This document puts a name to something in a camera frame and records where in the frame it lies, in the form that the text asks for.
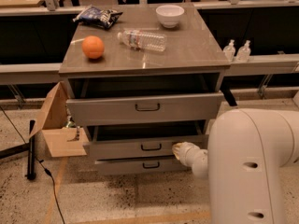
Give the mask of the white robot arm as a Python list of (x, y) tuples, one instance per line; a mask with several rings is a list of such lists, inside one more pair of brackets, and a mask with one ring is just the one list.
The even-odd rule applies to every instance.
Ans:
[(172, 150), (208, 179), (211, 224), (287, 224), (278, 171), (298, 162), (298, 111), (234, 109), (215, 120), (206, 149)]

